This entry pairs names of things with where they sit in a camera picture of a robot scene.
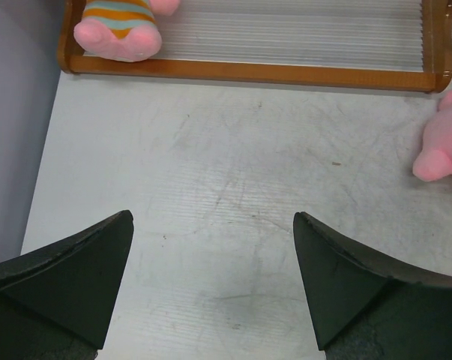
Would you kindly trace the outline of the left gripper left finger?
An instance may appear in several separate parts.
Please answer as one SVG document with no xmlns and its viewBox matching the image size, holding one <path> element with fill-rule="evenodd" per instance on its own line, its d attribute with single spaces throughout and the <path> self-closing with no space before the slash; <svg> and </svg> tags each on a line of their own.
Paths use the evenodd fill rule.
<svg viewBox="0 0 452 360">
<path fill-rule="evenodd" d="M 0 359 L 95 359 L 133 231 L 133 215 L 124 210 L 0 262 Z"/>
</svg>

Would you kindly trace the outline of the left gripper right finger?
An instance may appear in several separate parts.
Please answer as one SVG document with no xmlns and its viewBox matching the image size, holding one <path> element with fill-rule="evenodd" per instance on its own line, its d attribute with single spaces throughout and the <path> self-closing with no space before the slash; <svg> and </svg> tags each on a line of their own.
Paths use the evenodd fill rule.
<svg viewBox="0 0 452 360">
<path fill-rule="evenodd" d="M 295 250 L 318 348 L 328 359 L 452 360 L 452 277 L 402 262 L 307 213 Z"/>
</svg>

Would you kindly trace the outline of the pink plush face-down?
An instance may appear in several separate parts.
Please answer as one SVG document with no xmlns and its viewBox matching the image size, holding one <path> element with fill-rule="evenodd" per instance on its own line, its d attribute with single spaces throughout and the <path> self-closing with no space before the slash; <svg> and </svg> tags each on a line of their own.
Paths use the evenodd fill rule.
<svg viewBox="0 0 452 360">
<path fill-rule="evenodd" d="M 439 101 L 436 114 L 424 128 L 412 172 L 424 182 L 452 176 L 452 90 Z"/>
</svg>

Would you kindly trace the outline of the pink plush orange stripes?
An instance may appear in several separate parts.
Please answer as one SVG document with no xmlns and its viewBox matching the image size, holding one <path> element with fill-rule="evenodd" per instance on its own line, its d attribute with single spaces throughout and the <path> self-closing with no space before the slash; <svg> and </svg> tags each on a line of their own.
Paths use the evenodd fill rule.
<svg viewBox="0 0 452 360">
<path fill-rule="evenodd" d="M 87 1 L 73 36 L 87 52 L 102 59 L 140 62 L 162 46 L 156 15 L 171 16 L 179 0 Z"/>
</svg>

